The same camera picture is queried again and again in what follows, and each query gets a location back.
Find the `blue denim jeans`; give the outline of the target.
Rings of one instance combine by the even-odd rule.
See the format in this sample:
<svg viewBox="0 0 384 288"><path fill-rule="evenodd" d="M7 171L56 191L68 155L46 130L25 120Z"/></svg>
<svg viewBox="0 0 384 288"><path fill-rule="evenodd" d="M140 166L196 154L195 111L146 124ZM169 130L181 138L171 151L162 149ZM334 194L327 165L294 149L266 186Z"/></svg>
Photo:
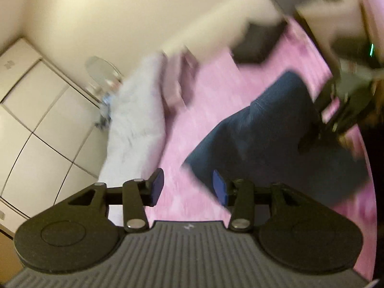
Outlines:
<svg viewBox="0 0 384 288"><path fill-rule="evenodd" d="M212 191L217 170L229 180L255 185L284 183L332 207L368 180L364 159L337 140L300 147L320 125L306 84L288 71L249 106L221 121L188 155L185 164Z"/></svg>

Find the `white striped duvet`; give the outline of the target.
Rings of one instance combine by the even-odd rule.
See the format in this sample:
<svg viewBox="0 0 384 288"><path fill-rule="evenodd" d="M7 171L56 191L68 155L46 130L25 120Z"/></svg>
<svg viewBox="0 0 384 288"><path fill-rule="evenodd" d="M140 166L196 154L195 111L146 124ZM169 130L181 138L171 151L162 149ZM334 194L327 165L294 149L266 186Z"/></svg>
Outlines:
<svg viewBox="0 0 384 288"><path fill-rule="evenodd" d="M164 65L163 53L145 57L112 101L107 156L98 178L108 187L146 180L158 166L166 139Z"/></svg>

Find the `black folded garment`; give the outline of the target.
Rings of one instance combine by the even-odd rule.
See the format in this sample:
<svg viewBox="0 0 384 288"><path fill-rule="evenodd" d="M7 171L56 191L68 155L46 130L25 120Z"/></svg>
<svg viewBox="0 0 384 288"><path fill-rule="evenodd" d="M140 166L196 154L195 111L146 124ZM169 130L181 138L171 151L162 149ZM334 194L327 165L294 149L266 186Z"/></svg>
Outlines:
<svg viewBox="0 0 384 288"><path fill-rule="evenodd" d="M284 19L275 25L249 23L241 42L232 48L237 64L261 64L267 59L285 32L288 22Z"/></svg>

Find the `white wardrobe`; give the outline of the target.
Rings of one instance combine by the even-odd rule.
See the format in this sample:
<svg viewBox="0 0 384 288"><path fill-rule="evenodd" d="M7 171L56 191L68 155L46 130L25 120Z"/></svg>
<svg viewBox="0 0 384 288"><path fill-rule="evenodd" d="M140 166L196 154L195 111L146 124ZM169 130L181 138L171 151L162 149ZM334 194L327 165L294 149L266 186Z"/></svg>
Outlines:
<svg viewBox="0 0 384 288"><path fill-rule="evenodd" d="M1 55L1 230L96 182L107 134L96 102L25 39Z"/></svg>

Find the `round glass side table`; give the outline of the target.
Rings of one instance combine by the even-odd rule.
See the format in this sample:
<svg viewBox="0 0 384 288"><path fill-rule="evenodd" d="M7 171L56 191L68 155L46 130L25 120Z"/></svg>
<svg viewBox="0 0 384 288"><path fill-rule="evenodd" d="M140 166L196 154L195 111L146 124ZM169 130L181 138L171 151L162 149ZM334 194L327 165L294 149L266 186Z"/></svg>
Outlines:
<svg viewBox="0 0 384 288"><path fill-rule="evenodd" d="M122 82L122 74L117 67L100 57L89 57L85 69L92 79L89 83L90 92L95 96L114 93Z"/></svg>

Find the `folded pink pillowcase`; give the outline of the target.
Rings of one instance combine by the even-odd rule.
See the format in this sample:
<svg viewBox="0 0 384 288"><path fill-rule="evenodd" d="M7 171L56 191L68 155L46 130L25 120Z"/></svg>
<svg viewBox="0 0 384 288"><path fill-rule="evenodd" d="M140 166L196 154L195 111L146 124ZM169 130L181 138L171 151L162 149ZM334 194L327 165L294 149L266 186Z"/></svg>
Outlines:
<svg viewBox="0 0 384 288"><path fill-rule="evenodd" d="M161 91L167 113L175 113L189 103L198 67L198 60L188 48L165 57Z"/></svg>

